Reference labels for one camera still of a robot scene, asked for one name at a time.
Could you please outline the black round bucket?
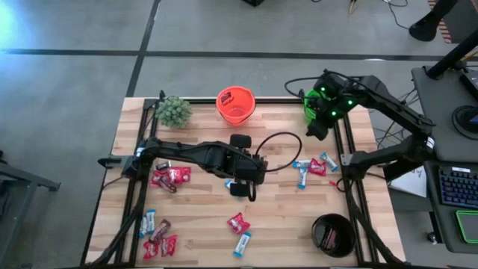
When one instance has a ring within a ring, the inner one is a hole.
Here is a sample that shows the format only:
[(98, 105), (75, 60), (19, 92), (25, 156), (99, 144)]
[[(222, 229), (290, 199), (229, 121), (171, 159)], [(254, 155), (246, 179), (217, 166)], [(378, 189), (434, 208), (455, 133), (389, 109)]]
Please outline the black round bucket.
[[(326, 226), (332, 226), (337, 232), (337, 245), (334, 250), (327, 251), (320, 248)], [(340, 214), (325, 214), (318, 217), (311, 227), (311, 239), (317, 249), (333, 258), (343, 258), (351, 254), (357, 241), (351, 222)]]

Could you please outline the backlit black keyboard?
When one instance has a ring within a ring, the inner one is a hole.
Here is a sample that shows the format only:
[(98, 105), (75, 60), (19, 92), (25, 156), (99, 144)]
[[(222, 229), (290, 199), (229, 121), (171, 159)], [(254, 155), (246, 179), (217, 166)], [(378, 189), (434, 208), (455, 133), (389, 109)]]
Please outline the backlit black keyboard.
[(440, 166), (438, 174), (443, 204), (478, 209), (478, 170)]

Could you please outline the green plastic bucket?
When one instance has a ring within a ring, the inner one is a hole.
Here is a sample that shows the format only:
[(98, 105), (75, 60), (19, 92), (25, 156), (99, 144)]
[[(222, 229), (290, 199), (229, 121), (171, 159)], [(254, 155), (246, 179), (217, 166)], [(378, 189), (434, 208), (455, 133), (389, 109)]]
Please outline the green plastic bucket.
[(335, 108), (337, 91), (319, 86), (310, 90), (304, 98), (305, 118), (307, 123), (317, 120), (327, 128), (333, 127), (340, 116)]

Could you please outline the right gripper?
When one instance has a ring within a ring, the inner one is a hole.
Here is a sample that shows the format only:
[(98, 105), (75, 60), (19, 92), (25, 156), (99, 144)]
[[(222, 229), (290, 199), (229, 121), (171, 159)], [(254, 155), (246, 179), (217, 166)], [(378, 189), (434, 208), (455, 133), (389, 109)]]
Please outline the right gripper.
[(307, 136), (324, 140), (329, 129), (354, 108), (354, 98), (346, 91), (353, 83), (343, 75), (324, 73), (315, 83), (312, 96), (306, 107), (313, 110), (314, 117), (308, 124)]

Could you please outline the black desk pole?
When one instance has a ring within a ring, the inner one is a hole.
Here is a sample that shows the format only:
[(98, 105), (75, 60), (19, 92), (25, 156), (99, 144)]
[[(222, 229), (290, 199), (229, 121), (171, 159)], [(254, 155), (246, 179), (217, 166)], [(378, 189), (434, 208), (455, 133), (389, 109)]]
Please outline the black desk pole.
[(451, 52), (445, 55), (438, 63), (427, 69), (427, 76), (432, 79), (437, 79), (447, 69), (451, 68), (464, 56), (466, 56), (467, 53), (471, 52), (476, 46), (478, 46), (478, 29), (475, 30), (457, 47), (455, 47)]

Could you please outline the grey side table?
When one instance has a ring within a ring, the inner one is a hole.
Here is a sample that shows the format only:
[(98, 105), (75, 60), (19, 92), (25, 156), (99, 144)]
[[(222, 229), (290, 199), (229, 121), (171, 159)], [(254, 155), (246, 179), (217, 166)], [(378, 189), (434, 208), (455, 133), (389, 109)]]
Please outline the grey side table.
[(438, 185), (438, 168), (462, 167), (478, 170), (478, 140), (461, 136), (453, 127), (451, 116), (463, 105), (478, 107), (478, 101), (466, 90), (455, 70), (446, 71), (435, 80), (429, 78), (425, 67), (412, 70), (412, 80), (418, 92), (425, 117), (434, 122), (432, 136), (435, 140), (436, 159), (424, 163), (427, 187), (435, 215), (434, 229), (452, 253), (478, 254), (478, 244), (463, 241), (456, 219), (458, 207), (443, 205)]

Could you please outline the grey metal cart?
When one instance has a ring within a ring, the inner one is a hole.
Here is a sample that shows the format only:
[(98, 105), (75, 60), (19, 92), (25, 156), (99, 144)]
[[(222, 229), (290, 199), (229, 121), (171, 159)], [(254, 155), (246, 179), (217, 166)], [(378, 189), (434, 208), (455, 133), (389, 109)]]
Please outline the grey metal cart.
[(9, 260), (37, 189), (60, 188), (58, 182), (10, 166), (3, 155), (0, 150), (0, 269)]

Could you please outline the orange plastic bucket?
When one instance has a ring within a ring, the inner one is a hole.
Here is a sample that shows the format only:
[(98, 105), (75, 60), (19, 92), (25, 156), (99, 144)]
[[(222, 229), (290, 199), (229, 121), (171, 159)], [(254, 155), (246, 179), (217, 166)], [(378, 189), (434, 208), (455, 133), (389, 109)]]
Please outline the orange plastic bucket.
[[(220, 104), (220, 95), (222, 92), (231, 91), (234, 100), (228, 105)], [(256, 107), (255, 96), (248, 88), (241, 86), (231, 86), (223, 89), (216, 98), (216, 108), (223, 119), (231, 126), (243, 125), (253, 114)]]

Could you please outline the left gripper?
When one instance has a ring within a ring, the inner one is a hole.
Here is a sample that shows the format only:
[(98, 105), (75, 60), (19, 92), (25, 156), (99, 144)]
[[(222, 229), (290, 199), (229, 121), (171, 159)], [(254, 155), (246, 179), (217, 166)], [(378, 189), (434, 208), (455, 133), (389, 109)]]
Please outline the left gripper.
[(252, 145), (252, 138), (244, 134), (232, 134), (229, 144), (238, 149), (234, 152), (232, 162), (233, 183), (230, 194), (235, 197), (256, 197), (257, 186), (264, 182), (267, 162), (259, 154), (247, 151)]

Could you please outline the hazard-striped floor mat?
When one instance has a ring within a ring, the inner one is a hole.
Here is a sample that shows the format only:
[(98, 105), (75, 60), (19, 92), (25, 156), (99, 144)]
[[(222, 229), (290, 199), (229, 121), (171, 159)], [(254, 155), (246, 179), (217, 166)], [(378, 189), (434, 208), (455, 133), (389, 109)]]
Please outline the hazard-striped floor mat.
[(478, 0), (458, 0), (438, 24), (445, 43), (458, 44), (478, 29)]

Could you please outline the white paper sheet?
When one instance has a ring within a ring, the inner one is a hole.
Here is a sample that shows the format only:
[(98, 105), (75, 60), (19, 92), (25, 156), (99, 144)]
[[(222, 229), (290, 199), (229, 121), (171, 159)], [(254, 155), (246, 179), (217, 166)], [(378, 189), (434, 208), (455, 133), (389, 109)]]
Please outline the white paper sheet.
[(394, 179), (389, 187), (407, 194), (427, 198), (426, 172), (424, 167), (418, 167)]

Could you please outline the black floor stand pole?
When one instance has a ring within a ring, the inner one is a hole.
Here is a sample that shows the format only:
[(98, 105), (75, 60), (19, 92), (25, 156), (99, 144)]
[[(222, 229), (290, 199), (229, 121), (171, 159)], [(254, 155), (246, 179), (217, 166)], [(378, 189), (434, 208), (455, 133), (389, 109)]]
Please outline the black floor stand pole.
[(453, 9), (458, 0), (435, 0), (431, 11), (409, 27), (409, 34), (416, 40), (432, 41), (440, 21)]

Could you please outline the black round desk device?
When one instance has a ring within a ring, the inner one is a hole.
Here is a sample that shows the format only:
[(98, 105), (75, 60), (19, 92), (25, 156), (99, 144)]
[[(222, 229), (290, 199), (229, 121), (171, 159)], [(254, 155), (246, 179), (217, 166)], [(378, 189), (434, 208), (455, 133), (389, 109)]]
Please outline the black round desk device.
[(463, 137), (478, 140), (478, 107), (463, 105), (451, 116), (454, 129)]

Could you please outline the artificial green potted plant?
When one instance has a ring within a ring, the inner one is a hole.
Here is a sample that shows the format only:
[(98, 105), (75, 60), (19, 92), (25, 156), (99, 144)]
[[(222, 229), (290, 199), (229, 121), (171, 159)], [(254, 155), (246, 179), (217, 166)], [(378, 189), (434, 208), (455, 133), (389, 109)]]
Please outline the artificial green potted plant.
[(191, 104), (177, 96), (169, 96), (160, 101), (155, 112), (159, 123), (171, 129), (184, 129), (191, 115)]

